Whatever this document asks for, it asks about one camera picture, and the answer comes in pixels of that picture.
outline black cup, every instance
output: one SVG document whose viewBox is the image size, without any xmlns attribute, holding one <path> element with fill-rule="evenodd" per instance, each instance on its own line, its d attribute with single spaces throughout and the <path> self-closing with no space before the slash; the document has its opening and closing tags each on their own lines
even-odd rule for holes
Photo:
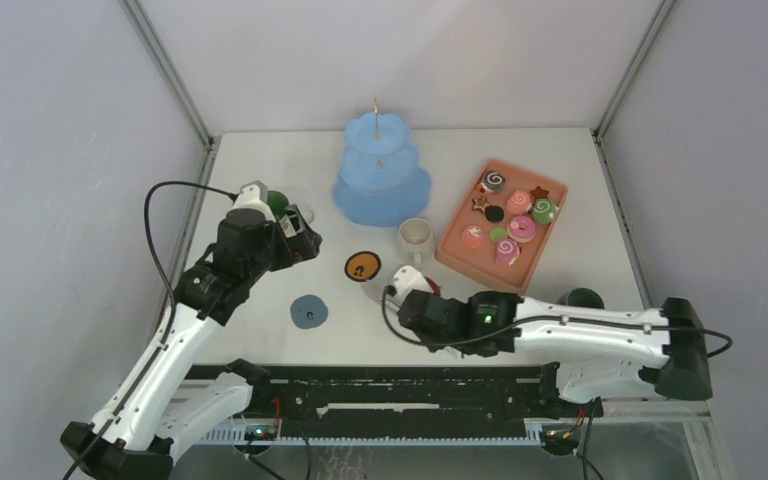
<svg viewBox="0 0 768 480">
<path fill-rule="evenodd" d="M 605 309 L 605 302 L 602 301 L 602 297 L 593 290 L 584 287 L 574 288 L 565 293 L 558 299 L 558 304 L 570 307 Z"/>
</svg>

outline orange tray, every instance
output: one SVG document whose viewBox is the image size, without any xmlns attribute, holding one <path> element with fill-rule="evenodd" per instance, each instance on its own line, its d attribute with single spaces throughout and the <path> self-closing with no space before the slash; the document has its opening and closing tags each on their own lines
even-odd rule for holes
<svg viewBox="0 0 768 480">
<path fill-rule="evenodd" d="M 481 193 L 476 188 L 485 172 L 489 171 L 499 172 L 505 177 L 505 186 L 501 192 Z M 534 238 L 530 242 L 519 244 L 522 252 L 513 265 L 496 264 L 494 262 L 496 244 L 490 240 L 490 230 L 496 227 L 506 228 L 511 218 L 516 215 L 505 211 L 504 220 L 500 223 L 491 223 L 482 212 L 472 210 L 472 199 L 486 196 L 490 204 L 505 208 L 508 198 L 515 190 L 528 192 L 538 186 L 548 190 L 549 200 L 558 206 L 555 219 L 548 225 L 537 225 L 537 234 Z M 563 210 L 568 190 L 563 183 L 524 168 L 515 167 L 501 160 L 488 161 L 469 186 L 469 191 L 455 212 L 454 219 L 449 223 L 443 241 L 437 248 L 435 255 L 437 261 L 494 290 L 524 293 L 534 274 L 534 269 L 537 268 L 537 261 L 543 253 L 543 248 L 549 241 L 552 228 Z M 483 231 L 481 246 L 477 249 L 469 248 L 461 241 L 461 233 L 470 225 L 478 225 Z"/>
</svg>

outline robotic arm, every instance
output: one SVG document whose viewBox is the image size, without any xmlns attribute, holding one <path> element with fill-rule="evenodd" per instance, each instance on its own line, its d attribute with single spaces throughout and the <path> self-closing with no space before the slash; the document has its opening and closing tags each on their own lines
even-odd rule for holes
<svg viewBox="0 0 768 480">
<path fill-rule="evenodd" d="M 653 386 L 680 400 L 713 395 L 702 323 L 687 300 L 668 298 L 658 309 L 612 312 L 488 291 L 463 303 L 434 295 L 412 267 L 401 268 L 393 285 L 400 325 L 431 351 L 451 346 L 484 357 L 535 350 L 559 358 L 596 357 L 544 365 L 542 400 L 584 404 L 600 396 L 644 396 Z"/>
<path fill-rule="evenodd" d="M 249 405 L 252 387 L 244 377 L 257 373 L 251 365 L 219 375 L 194 398 L 164 413 L 198 352 L 222 331 L 254 284 L 267 271 L 319 254 L 322 238 L 298 209 L 290 206 L 276 218 L 267 194 L 260 182 L 243 186 L 219 224 L 216 243 L 181 276 L 176 303 L 164 312 L 119 390 L 89 423 L 71 422 L 64 430 L 61 444 L 73 459 L 81 459 L 87 475 L 98 480 L 165 479 L 191 445 Z"/>
</svg>

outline white mug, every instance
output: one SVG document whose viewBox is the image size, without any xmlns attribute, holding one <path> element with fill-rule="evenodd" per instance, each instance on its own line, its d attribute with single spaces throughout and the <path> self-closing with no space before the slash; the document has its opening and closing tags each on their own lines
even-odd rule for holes
<svg viewBox="0 0 768 480">
<path fill-rule="evenodd" d="M 414 265 L 434 253 L 434 229 L 421 218 L 409 218 L 399 225 L 399 246 Z"/>
</svg>

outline white wall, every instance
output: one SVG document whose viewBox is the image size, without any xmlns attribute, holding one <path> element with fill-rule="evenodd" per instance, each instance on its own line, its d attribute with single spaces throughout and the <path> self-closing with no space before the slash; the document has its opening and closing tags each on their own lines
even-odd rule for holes
<svg viewBox="0 0 768 480">
<path fill-rule="evenodd" d="M 596 127 L 660 0 L 143 0 L 214 134 Z"/>
<path fill-rule="evenodd" d="M 0 1 L 0 479 L 60 478 L 130 370 L 161 295 L 143 196 L 201 160 L 117 2 Z M 157 198 L 163 258 L 189 198 Z"/>
<path fill-rule="evenodd" d="M 682 2 L 607 154 L 658 299 L 735 337 L 714 418 L 738 477 L 768 478 L 768 2 Z"/>
</svg>

